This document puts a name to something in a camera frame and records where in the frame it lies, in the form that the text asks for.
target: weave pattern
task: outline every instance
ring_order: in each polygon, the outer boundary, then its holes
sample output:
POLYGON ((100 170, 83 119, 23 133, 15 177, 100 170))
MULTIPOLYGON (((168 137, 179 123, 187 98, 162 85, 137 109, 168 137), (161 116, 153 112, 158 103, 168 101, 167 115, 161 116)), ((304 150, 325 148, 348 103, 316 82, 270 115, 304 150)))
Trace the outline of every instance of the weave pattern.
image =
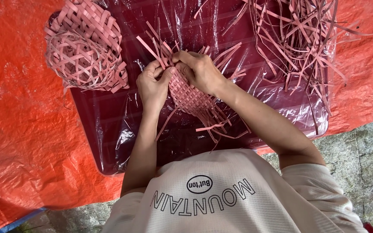
MULTIPOLYGON (((85 43, 92 41, 97 44, 94 46, 92 43, 89 43, 92 50, 96 50, 99 53, 100 51, 107 51, 106 54, 98 54, 97 57, 93 59, 99 59, 100 56, 104 56, 103 59, 107 57, 106 60, 109 58, 115 59, 115 62, 112 62, 114 65, 106 66, 106 70, 103 70, 102 67, 105 64, 96 65, 92 64, 89 60, 81 62, 80 65, 83 68, 85 68, 85 65, 88 65, 85 69, 94 72, 83 72, 84 75, 88 77, 81 77, 83 74, 80 72, 81 68, 73 66, 68 67, 68 71, 63 71, 62 69, 65 64, 61 63, 61 66, 54 65, 56 60, 52 59, 54 63, 48 63, 48 66, 53 69, 57 75, 62 74, 59 76, 63 78, 64 87, 77 86, 83 89, 106 90, 111 91, 112 93, 115 93, 120 88, 129 88, 128 74, 125 69, 126 64, 122 60, 120 54, 122 51, 122 48, 120 47, 122 35, 120 33, 120 28, 116 23, 116 19, 111 16, 109 11, 103 10, 99 5, 90 0, 74 0, 73 2, 66 0, 65 6, 62 8, 58 17, 52 21, 50 26, 45 27, 44 31, 47 33, 45 36, 45 39, 47 40, 46 55, 50 54, 50 56, 52 56, 51 58, 54 57, 61 60, 60 56, 62 55, 53 51, 53 48, 56 46, 50 43, 62 40, 61 38, 55 38, 59 36, 60 32, 69 32, 80 35, 80 39, 86 39, 85 43)), ((81 51, 74 51, 73 54, 77 55, 80 52, 81 51)))
MULTIPOLYGON (((165 41, 162 41, 160 39, 160 33, 157 33, 149 22, 146 22, 146 24, 152 31, 153 35, 158 39, 157 42, 155 38, 148 31, 146 31, 146 34, 152 40, 156 53, 139 36, 137 37, 137 39, 160 62, 163 69, 174 66, 174 63, 172 62, 173 50, 168 46, 168 44, 165 41)), ((240 46, 241 42, 218 55, 218 57, 214 59, 215 66, 219 70, 222 70, 227 65, 231 56, 240 46)), ((204 46, 198 53, 207 54, 209 49, 209 46, 204 46)), ((245 69, 239 70, 237 68, 236 71, 230 77, 230 79, 244 76, 244 72, 245 69)), ((228 123, 231 126, 232 124, 228 117, 224 114, 224 112, 215 103, 215 98, 191 87, 189 85, 187 77, 179 69, 177 69, 177 71, 174 73, 174 75, 171 77, 169 81, 169 92, 174 100, 175 109, 167 118, 162 129, 158 133, 156 140, 158 140, 159 136, 162 134, 171 116, 179 109, 181 109, 181 111, 185 113, 198 117, 204 125, 204 128, 196 129, 196 131, 207 130, 210 137, 215 143, 218 143, 219 140, 214 138, 213 133, 218 134, 220 136, 235 139, 250 132, 250 129, 247 127, 247 131, 243 132, 237 137, 231 137, 229 135, 226 135, 227 131, 225 130, 224 125, 228 123)))

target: white t-shirt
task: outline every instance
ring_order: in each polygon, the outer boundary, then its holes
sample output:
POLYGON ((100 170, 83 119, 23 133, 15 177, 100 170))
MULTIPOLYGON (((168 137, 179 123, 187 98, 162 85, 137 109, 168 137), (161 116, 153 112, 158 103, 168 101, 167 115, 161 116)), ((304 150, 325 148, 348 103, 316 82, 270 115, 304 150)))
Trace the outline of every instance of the white t-shirt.
POLYGON ((171 162, 116 201, 102 232, 367 232, 325 166, 281 172, 247 149, 171 162))

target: plastic sheet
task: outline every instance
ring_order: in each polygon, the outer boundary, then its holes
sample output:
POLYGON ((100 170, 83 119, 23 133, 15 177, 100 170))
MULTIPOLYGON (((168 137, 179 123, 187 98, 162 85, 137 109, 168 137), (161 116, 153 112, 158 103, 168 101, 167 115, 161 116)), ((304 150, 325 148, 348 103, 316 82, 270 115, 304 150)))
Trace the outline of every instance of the plastic sheet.
MULTIPOLYGON (((63 99, 61 79, 45 64, 42 25, 63 6, 0 1, 0 228, 43 206, 70 209, 119 197, 123 174, 97 172, 69 92, 63 99)), ((337 18, 359 20, 360 31, 373 33, 373 1, 339 1, 337 18)), ((338 45, 336 59, 349 80, 345 86, 334 78, 326 135, 373 122, 373 36, 338 45)), ((103 108, 113 111, 118 102, 103 108)), ((81 117, 88 115, 82 110, 81 117)))
MULTIPOLYGON (((248 10, 237 24, 232 26, 224 36, 221 35, 240 11, 244 2, 235 0, 209 1, 196 19, 193 18, 199 8, 196 1, 107 2, 104 0, 101 4, 111 12, 121 27, 122 47, 124 48, 122 55, 123 60, 128 64, 127 70, 131 88, 120 90, 115 94, 98 91, 81 92, 77 88, 72 88, 71 91, 96 165, 102 174, 113 175, 125 171, 142 114, 142 103, 134 84, 143 67, 154 59, 135 37, 140 36, 152 46, 149 37, 144 33, 145 30, 149 30, 146 21, 156 28, 158 17, 161 38, 171 47, 175 45, 175 40, 179 42, 179 47, 183 50, 198 51, 202 46, 211 46, 209 55, 215 58, 219 53, 242 42, 242 46, 234 53, 227 67, 222 71, 223 75, 229 77, 237 67, 245 68, 247 75, 233 80, 243 90, 286 116, 310 138, 323 135, 326 132, 328 113, 317 94, 313 93, 309 96, 306 94, 304 91, 306 82, 302 82, 300 87, 290 96, 290 92, 298 82, 298 77, 292 77, 288 92, 283 90, 284 77, 274 80, 274 74, 256 51, 248 10), (277 81, 277 83, 272 84, 262 78, 277 81), (310 98, 314 118, 318 124, 318 134, 315 131, 308 98, 310 98)), ((268 9, 277 10, 279 13, 276 2, 268 1, 267 4, 268 9)), ((270 17, 270 20, 273 24, 279 25, 278 19, 270 17)), ((266 45, 275 51, 272 44, 266 42, 266 45)), ((266 47, 262 47, 262 49, 267 56, 273 59, 273 62, 279 64, 278 59, 274 60, 275 57, 270 50, 266 47)), ((333 53, 333 49, 330 48, 327 52, 333 53)), ((220 100, 217 103, 232 122, 232 126, 227 127, 228 135, 235 137, 244 132, 246 127, 240 121, 239 116, 220 100)), ((173 100, 168 95, 160 114, 158 130, 173 109, 173 100)), ((198 118, 177 111, 158 140, 158 166, 211 151, 215 144, 209 134, 206 131, 195 132, 196 128, 202 127, 198 118)), ((222 137, 215 150, 257 149, 264 146, 266 144, 256 135, 246 134, 239 139, 222 137)))

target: concrete ground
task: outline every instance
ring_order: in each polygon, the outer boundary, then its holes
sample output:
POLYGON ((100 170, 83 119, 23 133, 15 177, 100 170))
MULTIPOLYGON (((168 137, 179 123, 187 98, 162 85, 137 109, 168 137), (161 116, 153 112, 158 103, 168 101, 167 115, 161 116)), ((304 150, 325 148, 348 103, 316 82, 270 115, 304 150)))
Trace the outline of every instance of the concrete ground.
MULTIPOLYGON (((314 140, 331 174, 345 190, 362 222, 373 226, 373 122, 353 131, 314 140)), ((275 153, 262 156, 278 170, 275 153)), ((98 233, 114 201, 63 211, 46 211, 19 226, 24 233, 98 233)))

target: tarp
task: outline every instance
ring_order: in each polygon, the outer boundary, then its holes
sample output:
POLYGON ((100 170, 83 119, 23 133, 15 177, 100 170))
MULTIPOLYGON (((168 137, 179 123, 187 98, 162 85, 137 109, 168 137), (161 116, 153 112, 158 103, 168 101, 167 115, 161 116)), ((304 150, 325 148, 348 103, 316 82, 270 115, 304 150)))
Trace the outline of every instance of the tarp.
MULTIPOLYGON (((100 175, 70 95, 44 61, 42 25, 63 0, 0 0, 0 228, 40 207, 69 209, 119 196, 100 175)), ((373 32, 373 1, 340 1, 338 21, 373 32)), ((338 45, 327 134, 373 121, 373 36, 338 45)))

